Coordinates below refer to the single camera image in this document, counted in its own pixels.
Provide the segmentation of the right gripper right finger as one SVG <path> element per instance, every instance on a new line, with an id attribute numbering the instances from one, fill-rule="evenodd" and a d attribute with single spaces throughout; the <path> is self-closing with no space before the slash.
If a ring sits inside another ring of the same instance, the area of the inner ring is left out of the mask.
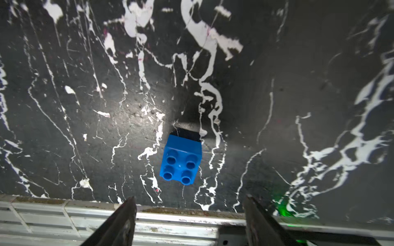
<path id="1" fill-rule="evenodd" d="M 250 246 L 298 246 L 299 243 L 250 194 L 243 201 Z"/>

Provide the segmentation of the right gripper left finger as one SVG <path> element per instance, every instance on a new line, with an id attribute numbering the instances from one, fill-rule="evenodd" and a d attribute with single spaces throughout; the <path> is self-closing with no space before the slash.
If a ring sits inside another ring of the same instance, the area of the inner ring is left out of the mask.
<path id="1" fill-rule="evenodd" d="M 137 206 L 135 197 L 128 198 L 83 243 L 82 246 L 131 246 Z"/>

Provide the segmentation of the dark blue small lego brick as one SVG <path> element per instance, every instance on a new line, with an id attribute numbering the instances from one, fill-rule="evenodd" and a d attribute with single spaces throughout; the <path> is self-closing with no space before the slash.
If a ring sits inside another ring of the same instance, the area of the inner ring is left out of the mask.
<path id="1" fill-rule="evenodd" d="M 188 138 L 169 135 L 164 148 L 160 176 L 185 186 L 194 183 L 202 161 L 202 144 Z"/>

